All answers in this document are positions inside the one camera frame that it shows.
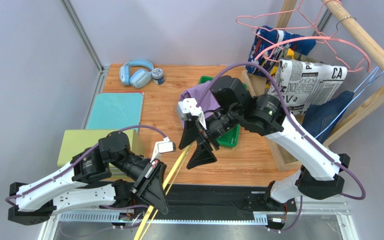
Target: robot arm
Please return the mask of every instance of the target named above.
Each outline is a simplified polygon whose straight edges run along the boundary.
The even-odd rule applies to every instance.
[[[220,107],[205,119],[205,125],[201,124],[199,113],[202,110],[196,107],[195,99],[184,99],[177,106],[178,115],[185,120],[179,148],[183,149],[197,141],[197,148],[187,165],[188,169],[216,162],[217,159],[212,153],[212,146],[216,150],[219,149],[216,139],[240,125],[281,145],[303,164],[292,176],[269,184],[265,195],[267,204],[273,204],[274,201],[276,204],[283,204],[301,195],[322,200],[342,192],[344,180],[338,176],[338,165],[329,161],[307,140],[313,140],[335,163],[347,167],[349,157],[346,154],[335,154],[325,148],[291,116],[304,135],[298,132],[286,117],[277,97],[266,94],[251,97],[241,81],[230,76],[223,76],[215,82],[211,93]]]
[[[75,164],[87,150],[89,153]],[[99,140],[98,147],[74,156],[56,172],[31,184],[12,183],[10,196],[19,197],[15,198],[15,206],[9,209],[8,219],[34,225],[47,221],[50,216],[83,207],[126,207],[132,193],[166,214],[168,204],[162,181],[167,166],[159,158],[175,150],[175,144],[166,137],[155,144],[152,159],[143,158],[130,151],[125,133],[111,132]],[[135,181],[131,191],[123,180],[111,184],[99,182],[112,176],[109,164]]]

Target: headphone ear cup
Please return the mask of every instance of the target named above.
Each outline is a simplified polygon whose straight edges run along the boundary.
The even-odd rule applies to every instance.
[[[122,85],[130,85],[130,69],[127,65],[124,65],[119,68],[119,80],[121,80]]]
[[[146,86],[150,80],[151,73],[144,69],[139,69],[133,74],[133,76],[131,76],[130,84],[135,88],[140,89]]]

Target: teal folder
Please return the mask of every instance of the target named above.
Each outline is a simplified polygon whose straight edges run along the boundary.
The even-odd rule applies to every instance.
[[[86,129],[122,129],[138,125],[143,100],[142,92],[99,93],[94,100]]]

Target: purple fabric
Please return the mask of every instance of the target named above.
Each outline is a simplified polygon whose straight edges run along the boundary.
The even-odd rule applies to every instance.
[[[206,89],[206,87],[210,83],[211,83],[211,81],[207,81],[207,82],[204,82],[202,84],[198,84],[194,87],[191,87],[191,88],[187,89],[186,91],[182,92],[182,94],[180,95],[179,102],[183,101],[184,99],[190,99],[190,98],[194,98],[195,100],[198,101],[198,99],[201,97],[204,90]],[[201,103],[202,111],[205,112],[207,110],[216,110],[219,107],[220,107],[220,105],[217,103],[214,96],[211,94],[210,91],[208,91],[207,94],[204,96],[204,99],[202,100],[202,103]],[[211,112],[208,112],[205,114],[205,117],[208,117],[211,114],[212,114]],[[183,120],[181,121],[181,125],[183,127],[185,126],[185,123]]]

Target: blue patterned cloth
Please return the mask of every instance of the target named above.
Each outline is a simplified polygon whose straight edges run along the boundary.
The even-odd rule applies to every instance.
[[[263,28],[272,30],[273,28],[269,26],[263,26]],[[285,40],[289,39],[296,39],[303,37],[300,34],[294,34],[283,30],[273,30],[273,31],[267,31],[265,29],[257,29],[256,33],[269,40],[270,42],[263,40],[259,36],[255,36],[254,43],[252,44],[251,51],[249,52],[248,62],[257,63],[260,66],[262,66],[264,69],[266,69],[269,73],[271,72],[272,68],[275,65],[275,62],[273,61],[265,61],[263,56],[261,56],[258,61],[254,61],[254,58],[264,49],[270,47],[273,44],[280,43]],[[307,40],[300,40],[296,42],[291,42],[287,44],[283,44],[280,47],[281,48],[290,48],[293,51],[307,56],[310,51],[314,48],[316,45],[316,40],[313,39],[307,39]],[[275,49],[269,50],[267,52],[267,55],[269,56],[272,51],[274,51],[273,56],[270,59],[278,60],[281,56],[282,49],[276,47]],[[249,74],[257,75],[265,77],[265,75],[260,72],[258,69],[256,69],[254,66],[246,66],[245,67]]]

